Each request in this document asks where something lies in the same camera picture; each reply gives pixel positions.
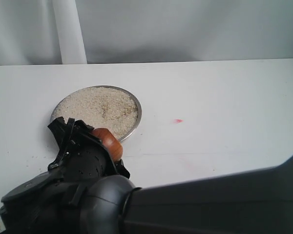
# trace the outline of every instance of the white curtain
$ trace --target white curtain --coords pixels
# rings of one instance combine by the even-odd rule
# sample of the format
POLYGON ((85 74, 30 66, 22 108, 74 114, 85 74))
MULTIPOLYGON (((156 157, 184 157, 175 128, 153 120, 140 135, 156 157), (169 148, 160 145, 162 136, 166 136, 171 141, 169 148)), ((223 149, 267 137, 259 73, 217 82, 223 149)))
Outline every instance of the white curtain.
POLYGON ((293 0, 0 0, 0 65, 293 58, 293 0))

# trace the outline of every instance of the red stain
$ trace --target red stain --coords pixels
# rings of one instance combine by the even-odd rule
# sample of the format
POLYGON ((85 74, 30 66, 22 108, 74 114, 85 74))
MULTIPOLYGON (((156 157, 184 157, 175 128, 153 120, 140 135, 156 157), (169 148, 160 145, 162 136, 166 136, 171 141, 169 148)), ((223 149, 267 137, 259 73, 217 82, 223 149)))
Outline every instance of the red stain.
POLYGON ((183 122, 182 119, 174 119, 174 123, 181 123, 181 122, 183 122))

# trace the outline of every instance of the wooden ball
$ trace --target wooden ball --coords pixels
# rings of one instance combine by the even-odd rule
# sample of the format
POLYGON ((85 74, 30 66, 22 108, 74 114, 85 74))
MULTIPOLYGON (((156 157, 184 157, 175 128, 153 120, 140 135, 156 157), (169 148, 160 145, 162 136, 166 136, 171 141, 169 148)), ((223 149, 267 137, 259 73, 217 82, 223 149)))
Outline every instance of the wooden ball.
POLYGON ((91 133, 102 140, 102 144, 107 148, 114 162, 121 160, 123 147, 107 128, 96 128, 91 133))

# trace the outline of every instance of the uncooked rice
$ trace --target uncooked rice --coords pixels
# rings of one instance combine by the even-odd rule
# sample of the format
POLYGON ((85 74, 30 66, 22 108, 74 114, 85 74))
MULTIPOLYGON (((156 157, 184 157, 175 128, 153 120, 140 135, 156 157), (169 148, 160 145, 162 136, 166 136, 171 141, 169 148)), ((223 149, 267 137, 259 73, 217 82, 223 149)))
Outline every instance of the uncooked rice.
POLYGON ((95 128, 107 128, 117 139, 135 124, 138 110, 134 100, 123 91, 89 87, 67 96, 54 111, 54 118, 81 119, 95 128))

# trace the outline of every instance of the metal rim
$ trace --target metal rim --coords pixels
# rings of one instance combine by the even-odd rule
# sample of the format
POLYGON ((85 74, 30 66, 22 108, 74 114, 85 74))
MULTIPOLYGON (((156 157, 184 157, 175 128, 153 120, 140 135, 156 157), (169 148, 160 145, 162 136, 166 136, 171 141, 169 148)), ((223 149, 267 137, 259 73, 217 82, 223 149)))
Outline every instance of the metal rim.
MULTIPOLYGON (((135 124, 132 126, 132 128, 128 131, 128 133, 126 133, 124 136, 122 136, 121 138, 118 139, 119 142, 122 142, 124 141, 126 138, 128 138, 133 132, 134 130, 138 127, 140 121, 141 121, 141 117, 142 117, 142 108, 141 108, 141 104, 140 102, 138 101, 138 99, 129 91, 127 91, 126 89, 122 89, 120 87, 116 87, 116 86, 110 86, 110 85, 97 85, 97 86, 90 86, 90 87, 86 87, 86 88, 83 88, 83 89, 88 89, 88 88, 100 88, 100 87, 104 87, 104 88, 109 88, 109 89, 116 89, 116 90, 120 90, 126 94, 128 94, 130 96, 130 98, 133 99, 133 101, 135 102, 136 106, 137 106, 137 110, 138 110, 138 117, 137 117, 137 120, 135 122, 135 124)), ((55 110, 57 109, 57 107, 64 101, 63 98, 57 105, 56 107, 54 108, 52 114, 51 114, 51 117, 50 117, 50 122, 52 122, 54 119, 55 119, 55 110)))

